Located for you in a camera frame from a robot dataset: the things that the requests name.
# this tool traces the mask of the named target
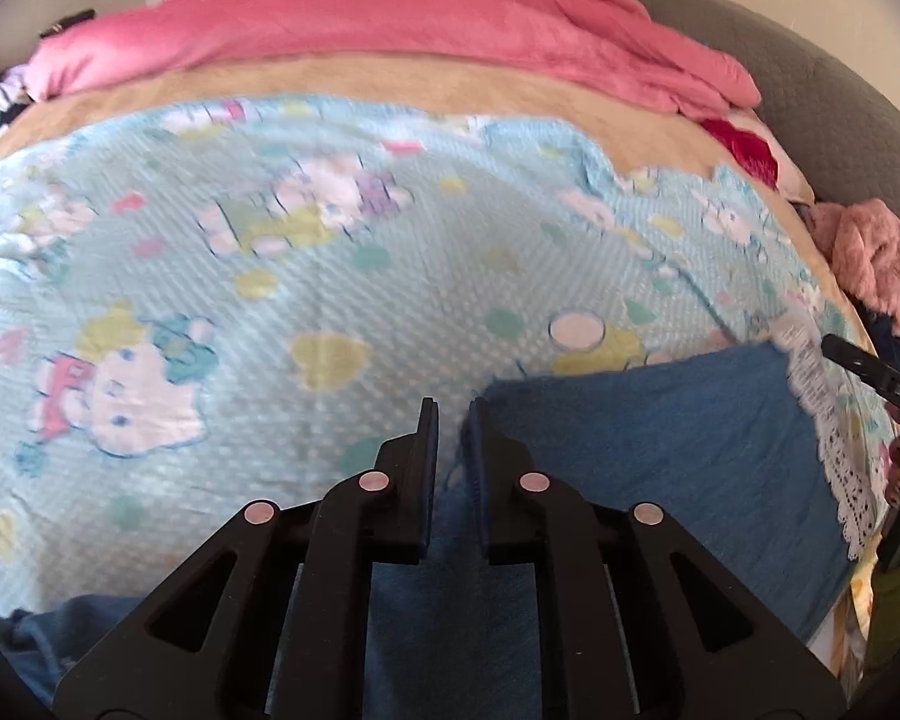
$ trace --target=lace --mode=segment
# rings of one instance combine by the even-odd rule
[[[773,344],[787,354],[790,391],[814,420],[817,457],[837,501],[837,517],[850,546],[847,555],[850,560],[857,560],[876,528],[874,492],[847,452],[837,399],[827,378],[816,332],[809,323],[812,325],[810,317],[804,319],[787,312],[770,323],[770,336]]]

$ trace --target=pink fluffy cloth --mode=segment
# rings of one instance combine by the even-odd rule
[[[888,314],[900,336],[900,219],[873,199],[850,206],[818,202],[804,220],[841,288]]]

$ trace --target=cartoon print blanket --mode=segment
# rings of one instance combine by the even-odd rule
[[[148,592],[247,500],[370,466],[424,396],[456,484],[492,382],[758,341],[788,310],[847,333],[746,183],[615,175],[564,122],[222,100],[27,149],[0,163],[0,611]],[[854,557],[890,428],[828,375]]]

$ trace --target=quilted gray fabric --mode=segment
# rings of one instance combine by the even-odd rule
[[[900,112],[842,62],[728,0],[641,0],[654,20],[739,59],[759,115],[820,199],[882,197],[900,217]]]

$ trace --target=pink blanket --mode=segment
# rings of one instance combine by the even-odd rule
[[[900,219],[883,200],[844,207],[818,202],[804,220],[841,288],[893,319],[900,336]]]
[[[324,52],[466,57],[694,118],[760,100],[739,62],[653,23],[636,0],[168,0],[43,41],[26,84],[46,100],[210,62]]]

